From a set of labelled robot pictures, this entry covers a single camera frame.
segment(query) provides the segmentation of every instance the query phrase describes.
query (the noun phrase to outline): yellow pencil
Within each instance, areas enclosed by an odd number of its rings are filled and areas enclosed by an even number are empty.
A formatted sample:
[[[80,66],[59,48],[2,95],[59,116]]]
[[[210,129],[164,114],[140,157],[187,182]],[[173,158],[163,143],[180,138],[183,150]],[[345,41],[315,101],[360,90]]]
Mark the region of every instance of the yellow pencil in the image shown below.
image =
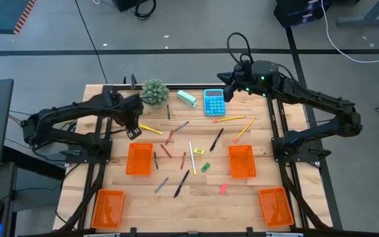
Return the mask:
[[[243,128],[243,130],[242,130],[242,132],[240,132],[237,136],[236,136],[236,138],[234,138],[234,142],[236,142],[237,140],[238,140],[238,138],[247,130],[247,128],[249,127],[249,125],[251,125],[251,123],[253,123],[254,122],[254,119],[255,118],[253,118],[251,121],[249,121],[248,122],[248,124],[247,124],[247,126],[245,126],[245,128]]]
[[[213,122],[222,122],[222,121],[227,121],[227,120],[232,120],[232,119],[242,119],[242,118],[245,118],[245,116],[236,116],[236,117],[232,117],[232,118],[222,118],[222,119],[216,119],[214,120]]]
[[[146,125],[142,125],[142,124],[140,124],[139,127],[140,127],[140,128],[144,128],[144,129],[146,129],[146,130],[148,130],[148,131],[155,132],[155,133],[160,134],[160,135],[163,134],[163,132],[159,132],[158,130],[154,130],[154,129],[152,129],[152,128],[149,128],[149,127],[146,126]]]

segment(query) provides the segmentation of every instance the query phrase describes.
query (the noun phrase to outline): small succulent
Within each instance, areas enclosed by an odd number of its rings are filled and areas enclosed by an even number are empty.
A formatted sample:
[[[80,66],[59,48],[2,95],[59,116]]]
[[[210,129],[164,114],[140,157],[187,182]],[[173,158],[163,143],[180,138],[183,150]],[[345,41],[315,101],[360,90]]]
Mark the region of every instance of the small succulent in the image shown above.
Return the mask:
[[[163,107],[169,99],[169,89],[159,79],[150,79],[143,86],[141,98],[155,109]]]

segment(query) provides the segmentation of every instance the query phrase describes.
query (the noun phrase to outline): orange bin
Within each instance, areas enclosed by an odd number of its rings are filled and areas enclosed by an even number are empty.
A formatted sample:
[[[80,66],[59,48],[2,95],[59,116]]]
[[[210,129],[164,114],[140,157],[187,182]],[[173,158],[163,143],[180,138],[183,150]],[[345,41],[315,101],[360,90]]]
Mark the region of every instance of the orange bin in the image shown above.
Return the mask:
[[[153,144],[130,144],[126,174],[149,176],[151,174],[152,155]]]
[[[255,178],[257,170],[251,145],[229,147],[229,163],[232,178]]]
[[[124,207],[124,192],[99,190],[91,227],[118,229]]]
[[[259,195],[264,221],[268,227],[293,224],[288,197],[283,187],[260,190]]]

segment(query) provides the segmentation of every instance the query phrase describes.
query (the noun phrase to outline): floor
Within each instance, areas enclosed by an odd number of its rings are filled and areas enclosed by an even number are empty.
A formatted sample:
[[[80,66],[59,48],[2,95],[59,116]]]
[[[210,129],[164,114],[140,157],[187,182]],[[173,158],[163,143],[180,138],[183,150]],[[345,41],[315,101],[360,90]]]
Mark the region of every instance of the floor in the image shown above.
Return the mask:
[[[286,32],[272,13],[275,1],[158,0],[157,10],[144,22],[118,12],[109,0],[102,1],[100,5],[91,0],[78,3],[96,48],[103,52],[101,63],[109,83],[122,83],[131,73],[138,82],[150,78],[170,83],[219,82],[216,73],[232,70],[234,63],[224,50],[206,49],[224,49],[232,32],[245,34],[251,47],[259,51],[275,49],[254,54],[255,59],[281,63],[295,72]],[[379,59],[379,26],[337,27],[335,22],[339,16],[364,15],[375,2],[337,4],[328,11],[335,44],[342,49],[363,49],[356,51],[360,55],[351,55],[356,59]],[[150,7],[151,3],[144,3],[141,10]],[[301,66],[310,89],[350,99],[362,115],[364,130],[359,136],[323,140],[324,147],[333,151],[327,162],[343,228],[379,232],[379,113],[374,110],[379,105],[379,64],[358,64],[335,54],[323,20],[295,26],[292,31],[297,48],[306,49],[300,51],[297,74],[302,75]],[[233,39],[232,47],[244,44]],[[0,79],[15,81],[11,109],[34,113],[80,101],[86,84],[105,83],[91,50],[73,0],[38,0],[21,33],[0,35],[0,55],[8,55],[0,56]],[[315,112],[317,120],[330,118]],[[22,139],[11,121],[7,137]],[[6,145],[30,153],[14,143],[7,141]],[[42,153],[61,157],[57,154],[61,149],[65,146]],[[19,171],[17,180],[17,188],[58,184],[26,171]],[[21,194],[16,209],[33,208],[19,212],[16,234],[49,232],[59,191]],[[30,198],[39,202],[30,206]]]

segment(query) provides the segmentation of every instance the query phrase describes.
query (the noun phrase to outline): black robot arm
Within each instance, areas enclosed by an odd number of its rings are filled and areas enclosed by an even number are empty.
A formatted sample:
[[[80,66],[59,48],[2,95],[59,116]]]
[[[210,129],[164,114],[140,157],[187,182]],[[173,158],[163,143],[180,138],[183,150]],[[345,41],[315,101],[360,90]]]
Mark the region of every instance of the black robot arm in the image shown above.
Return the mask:
[[[21,123],[24,141],[31,147],[47,142],[60,142],[80,145],[90,153],[104,152],[108,143],[100,138],[100,134],[77,134],[53,128],[53,125],[89,115],[111,117],[117,124],[126,127],[128,137],[133,140],[141,134],[138,118],[143,114],[143,109],[139,95],[123,98],[120,93],[101,93],[85,102],[43,109],[31,115]]]
[[[282,145],[290,155],[294,155],[305,142],[333,135],[356,136],[361,132],[361,116],[356,112],[354,103],[341,97],[335,98],[305,89],[295,81],[292,75],[287,77],[279,72],[280,66],[282,65],[269,61],[254,63],[243,61],[243,66],[237,64],[233,72],[217,74],[227,85],[224,89],[225,101],[229,102],[233,98],[235,90],[244,90],[250,95],[254,93],[270,99],[278,99],[284,103],[310,105],[335,115],[326,124],[300,132],[294,130],[286,132]]]

